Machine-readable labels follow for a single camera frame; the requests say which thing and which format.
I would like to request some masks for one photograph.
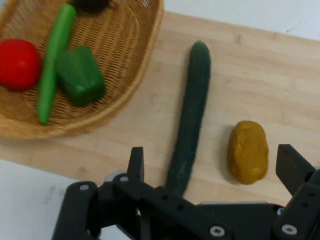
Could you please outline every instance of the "green bell pepper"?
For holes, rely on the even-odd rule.
[[[55,69],[63,90],[76,106],[98,101],[107,92],[104,78],[88,46],[59,54]]]

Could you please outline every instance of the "wooden table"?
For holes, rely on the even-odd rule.
[[[144,81],[108,124],[73,137],[1,138],[0,158],[101,183],[127,168],[131,147],[143,146],[145,181],[163,184],[197,40],[210,48],[212,78],[186,199],[285,205],[290,195],[275,173],[278,144],[292,144],[320,166],[320,42],[172,13],[164,15]],[[226,170],[229,134],[241,120],[260,123],[270,149],[268,174],[253,185],[236,183]]]

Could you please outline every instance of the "cucumber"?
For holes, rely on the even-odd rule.
[[[197,41],[189,57],[179,130],[165,184],[167,190],[178,196],[183,196],[185,193],[192,173],[210,76],[210,51],[205,43]]]

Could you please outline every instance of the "woven basket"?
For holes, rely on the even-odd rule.
[[[24,39],[42,57],[57,13],[67,0],[7,0],[0,15],[0,41]],[[48,126],[37,119],[38,88],[14,92],[0,87],[0,136],[31,139],[75,135],[102,125],[139,85],[163,15],[163,0],[111,0],[102,13],[79,12],[69,49],[87,45],[98,61],[107,95],[85,107],[58,91]]]

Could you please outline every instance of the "black metal bracket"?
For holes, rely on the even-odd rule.
[[[280,145],[276,173],[294,195],[286,207],[270,203],[195,206],[143,182],[142,147],[131,151],[127,173],[98,187],[70,185],[53,240],[96,240],[117,225],[133,240],[319,240],[320,170],[290,145]]]

